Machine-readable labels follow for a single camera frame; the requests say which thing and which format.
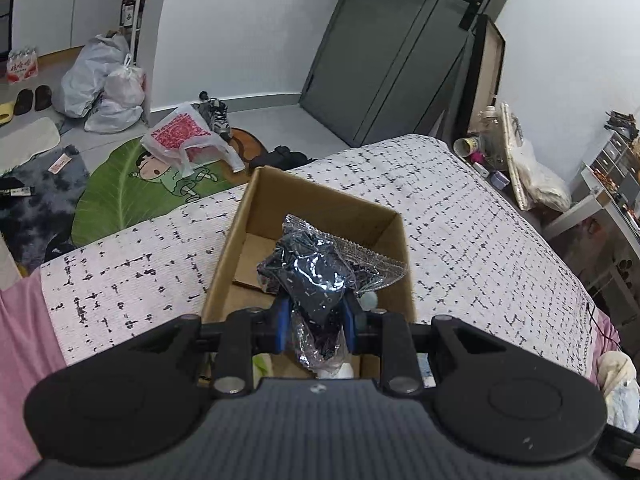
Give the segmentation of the dark item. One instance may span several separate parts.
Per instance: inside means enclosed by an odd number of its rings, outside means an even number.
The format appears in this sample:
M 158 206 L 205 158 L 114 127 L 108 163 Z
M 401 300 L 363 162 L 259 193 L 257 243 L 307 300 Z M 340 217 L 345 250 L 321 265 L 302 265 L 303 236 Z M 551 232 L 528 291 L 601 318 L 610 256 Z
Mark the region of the dark item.
M 378 306 L 378 291 L 398 283 L 407 266 L 351 240 L 322 232 L 287 214 L 273 252 L 257 265 L 268 294 L 291 298 L 290 335 L 298 362 L 312 374 L 349 353 L 341 300 L 354 292 L 364 312 Z

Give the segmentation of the brown cardboard box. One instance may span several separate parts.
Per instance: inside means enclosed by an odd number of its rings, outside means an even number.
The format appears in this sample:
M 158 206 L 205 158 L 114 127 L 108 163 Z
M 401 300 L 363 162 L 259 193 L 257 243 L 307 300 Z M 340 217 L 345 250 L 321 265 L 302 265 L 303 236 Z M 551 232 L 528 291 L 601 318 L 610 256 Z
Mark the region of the brown cardboard box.
M 286 374 L 337 378 L 352 354 L 338 304 L 416 319 L 404 222 L 398 212 L 264 167 L 247 185 L 203 308 L 207 322 L 268 308 L 285 294 Z

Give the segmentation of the white black patterned blanket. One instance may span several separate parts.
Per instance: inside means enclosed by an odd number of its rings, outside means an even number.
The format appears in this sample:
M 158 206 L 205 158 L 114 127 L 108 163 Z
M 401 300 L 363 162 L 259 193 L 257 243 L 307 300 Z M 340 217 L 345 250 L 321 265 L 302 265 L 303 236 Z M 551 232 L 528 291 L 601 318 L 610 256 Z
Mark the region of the white black patterned blanket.
M 588 376 L 594 304 L 544 238 L 429 136 L 352 148 L 296 170 L 341 196 L 341 237 L 407 265 L 422 322 L 449 314 Z M 75 363 L 204 309 L 242 188 L 216 193 L 45 264 L 41 289 L 63 360 Z

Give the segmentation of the black bag on floor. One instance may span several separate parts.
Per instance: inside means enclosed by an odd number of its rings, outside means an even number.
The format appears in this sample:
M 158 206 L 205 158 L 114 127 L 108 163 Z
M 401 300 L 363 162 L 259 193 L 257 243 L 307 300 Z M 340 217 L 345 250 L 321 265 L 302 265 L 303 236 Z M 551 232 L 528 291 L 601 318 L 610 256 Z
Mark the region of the black bag on floor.
M 313 162 L 302 152 L 291 151 L 287 146 L 277 146 L 273 151 L 260 154 L 248 163 L 248 169 L 253 172 L 260 167 L 273 167 L 283 171 L 292 170 Z

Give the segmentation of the red printed plastic bag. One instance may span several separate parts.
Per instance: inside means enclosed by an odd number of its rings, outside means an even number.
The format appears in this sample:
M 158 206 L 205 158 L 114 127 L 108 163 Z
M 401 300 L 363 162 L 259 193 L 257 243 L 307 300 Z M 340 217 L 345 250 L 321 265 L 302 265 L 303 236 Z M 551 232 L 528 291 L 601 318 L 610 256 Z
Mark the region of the red printed plastic bag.
M 183 177 L 223 160 L 237 174 L 245 169 L 240 155 L 218 133 L 208 128 L 202 115 L 189 104 L 179 105 L 142 136 L 142 148 Z

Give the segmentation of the black white sneakers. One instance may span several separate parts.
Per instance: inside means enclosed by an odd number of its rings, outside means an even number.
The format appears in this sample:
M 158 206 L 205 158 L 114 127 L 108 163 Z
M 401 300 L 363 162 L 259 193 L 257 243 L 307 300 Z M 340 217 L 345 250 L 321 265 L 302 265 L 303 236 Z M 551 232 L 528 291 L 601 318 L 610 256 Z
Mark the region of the black white sneakers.
M 232 129 L 228 119 L 228 106 L 224 101 L 209 96 L 206 91 L 198 95 L 200 102 L 196 109 L 205 120 L 209 129 L 217 133 L 222 140 L 230 142 Z

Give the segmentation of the pink bed sheet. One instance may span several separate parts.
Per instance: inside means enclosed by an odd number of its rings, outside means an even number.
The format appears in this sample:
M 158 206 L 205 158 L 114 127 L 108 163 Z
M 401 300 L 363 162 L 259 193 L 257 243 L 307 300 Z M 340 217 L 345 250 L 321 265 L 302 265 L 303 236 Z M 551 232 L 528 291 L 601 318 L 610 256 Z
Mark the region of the pink bed sheet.
M 1 477 L 18 479 L 39 460 L 23 419 L 26 396 L 65 366 L 35 271 L 1 293 Z

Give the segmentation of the white plastic garbage bag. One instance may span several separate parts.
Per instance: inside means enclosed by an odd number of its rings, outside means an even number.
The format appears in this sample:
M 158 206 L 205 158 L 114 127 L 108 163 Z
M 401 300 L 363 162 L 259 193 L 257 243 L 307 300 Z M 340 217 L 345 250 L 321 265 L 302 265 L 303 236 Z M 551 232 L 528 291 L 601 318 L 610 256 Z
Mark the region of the white plastic garbage bag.
M 134 125 L 142 116 L 145 92 L 144 71 L 135 66 L 127 54 L 124 64 L 105 79 L 103 90 L 85 122 L 93 133 L 119 133 Z

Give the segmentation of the dark blue fluffy rug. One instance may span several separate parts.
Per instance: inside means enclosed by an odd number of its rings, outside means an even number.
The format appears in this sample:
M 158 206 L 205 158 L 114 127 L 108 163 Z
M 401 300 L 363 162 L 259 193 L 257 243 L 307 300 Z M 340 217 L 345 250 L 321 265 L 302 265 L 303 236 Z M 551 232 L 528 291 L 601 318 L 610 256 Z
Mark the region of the dark blue fluffy rug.
M 89 173 L 77 148 L 41 154 L 1 178 L 1 234 L 17 266 L 38 266 L 75 249 L 72 226 Z

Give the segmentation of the grey plastic garbage bag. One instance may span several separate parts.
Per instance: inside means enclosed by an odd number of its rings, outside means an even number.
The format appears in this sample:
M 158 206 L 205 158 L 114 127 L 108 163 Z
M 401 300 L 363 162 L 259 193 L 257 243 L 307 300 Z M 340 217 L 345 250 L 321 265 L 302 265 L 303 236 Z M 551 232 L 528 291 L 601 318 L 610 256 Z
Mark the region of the grey plastic garbage bag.
M 121 34 L 91 38 L 53 91 L 53 108 L 69 118 L 86 117 L 106 77 L 124 64 L 128 53 L 128 42 Z

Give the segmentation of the white floor mat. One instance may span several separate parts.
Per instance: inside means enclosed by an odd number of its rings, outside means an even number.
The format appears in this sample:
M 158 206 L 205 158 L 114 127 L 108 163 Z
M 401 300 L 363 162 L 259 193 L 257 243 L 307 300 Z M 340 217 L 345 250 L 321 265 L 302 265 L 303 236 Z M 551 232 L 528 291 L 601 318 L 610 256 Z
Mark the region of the white floor mat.
M 0 176 L 24 165 L 35 156 L 56 148 L 61 141 L 58 128 L 50 118 L 43 117 L 29 125 L 2 136 L 0 144 Z

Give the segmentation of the desk drawer organizer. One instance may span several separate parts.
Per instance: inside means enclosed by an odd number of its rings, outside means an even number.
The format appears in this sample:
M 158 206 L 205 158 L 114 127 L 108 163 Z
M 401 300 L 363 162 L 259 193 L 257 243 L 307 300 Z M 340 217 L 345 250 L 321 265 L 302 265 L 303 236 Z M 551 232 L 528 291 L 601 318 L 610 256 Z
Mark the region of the desk drawer organizer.
M 639 197 L 639 159 L 622 136 L 612 132 L 590 168 L 616 203 L 634 209 Z

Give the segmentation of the yellow slippers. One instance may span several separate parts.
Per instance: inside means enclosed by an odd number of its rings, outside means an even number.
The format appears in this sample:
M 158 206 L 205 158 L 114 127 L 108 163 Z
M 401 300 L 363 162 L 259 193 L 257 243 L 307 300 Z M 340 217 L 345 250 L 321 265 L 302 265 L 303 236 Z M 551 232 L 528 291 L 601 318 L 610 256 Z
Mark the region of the yellow slippers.
M 12 122 L 14 117 L 14 102 L 4 102 L 0 104 L 0 126 Z

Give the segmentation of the water bottle pack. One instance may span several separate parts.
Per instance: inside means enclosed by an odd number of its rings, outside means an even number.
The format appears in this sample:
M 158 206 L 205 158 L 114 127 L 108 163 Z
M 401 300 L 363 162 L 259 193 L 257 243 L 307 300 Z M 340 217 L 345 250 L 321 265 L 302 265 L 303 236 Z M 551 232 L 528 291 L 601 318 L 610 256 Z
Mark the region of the water bottle pack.
M 37 77 L 39 73 L 38 54 L 35 47 L 11 50 L 6 60 L 6 80 L 9 84 Z

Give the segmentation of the grey white shelf cabinet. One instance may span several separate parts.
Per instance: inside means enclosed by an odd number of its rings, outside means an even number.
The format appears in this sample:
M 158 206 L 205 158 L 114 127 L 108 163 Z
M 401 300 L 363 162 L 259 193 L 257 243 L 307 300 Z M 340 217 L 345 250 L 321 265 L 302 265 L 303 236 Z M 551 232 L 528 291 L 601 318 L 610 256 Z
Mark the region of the grey white shelf cabinet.
M 121 16 L 122 0 L 1 0 L 1 51 L 81 47 L 119 29 Z

